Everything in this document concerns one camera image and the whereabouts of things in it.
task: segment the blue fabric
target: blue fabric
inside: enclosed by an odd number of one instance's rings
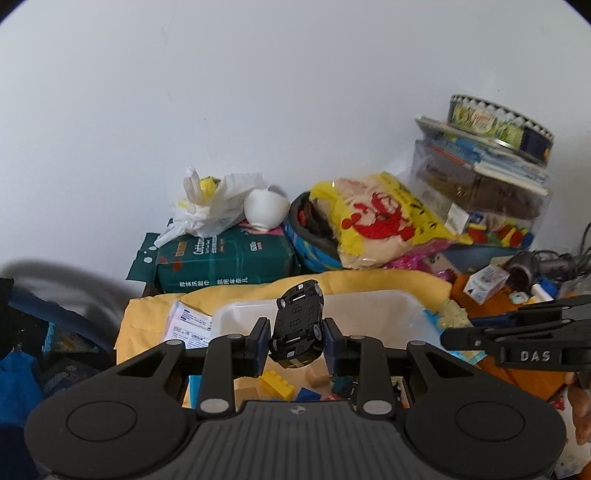
[[[31,368],[35,358],[10,352],[0,361],[0,426],[24,427],[29,412],[43,400]]]

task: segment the small white box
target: small white box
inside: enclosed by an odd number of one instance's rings
[[[474,273],[464,287],[464,293],[482,305],[498,292],[509,278],[509,274],[497,265],[488,265]]]

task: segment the orange object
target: orange object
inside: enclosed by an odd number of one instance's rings
[[[488,236],[480,229],[469,228],[466,230],[466,233],[470,235],[470,238],[472,238],[476,244],[488,243]]]
[[[468,318],[490,317],[517,310],[517,306],[513,305],[513,302],[509,299],[509,295],[512,292],[509,287],[503,287],[491,298],[485,301],[484,304],[478,305],[463,291],[467,282],[468,275],[459,275],[456,282],[453,284],[452,292],[449,297],[452,300],[455,300],[460,307],[466,309]]]
[[[496,235],[499,240],[503,240],[514,228],[513,225],[505,224],[496,231]]]
[[[523,233],[521,233],[521,231],[517,230],[513,235],[511,235],[511,240],[509,240],[509,246],[511,248],[517,248],[518,246],[521,245],[522,241],[523,241]]]
[[[591,480],[591,463],[588,463],[583,471],[576,475],[579,480]]]
[[[503,238],[501,238],[501,245],[503,247],[508,247],[511,244],[511,238],[513,237],[513,235],[517,232],[517,228],[512,228],[511,230],[509,230],[509,233],[506,234]]]
[[[463,292],[467,281],[468,275],[458,276],[456,282],[453,284],[450,298],[455,300],[460,307],[466,309],[468,318],[489,317],[517,310],[517,306],[513,305],[509,299],[509,294],[511,294],[511,289],[509,287],[503,287],[484,302],[483,305],[478,305]],[[501,380],[520,387],[522,390],[525,390],[542,400],[548,400],[563,385],[563,372],[542,372],[518,370],[515,368],[501,368],[496,366],[495,359],[491,356],[486,356],[478,362],[478,367]]]

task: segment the hand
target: hand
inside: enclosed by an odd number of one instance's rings
[[[577,374],[568,372],[564,375],[564,383],[569,386],[568,399],[573,407],[574,434],[577,445],[584,445],[591,436],[591,396],[577,381]]]

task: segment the label sticker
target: label sticker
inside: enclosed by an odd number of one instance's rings
[[[168,314],[164,340],[182,340],[186,348],[202,348],[212,337],[212,318],[193,310],[178,300]]]
[[[445,226],[448,230],[452,231],[456,235],[460,235],[464,231],[469,218],[469,213],[467,213],[457,204],[452,203],[452,206],[449,208],[449,212],[447,213],[447,221],[445,222]]]

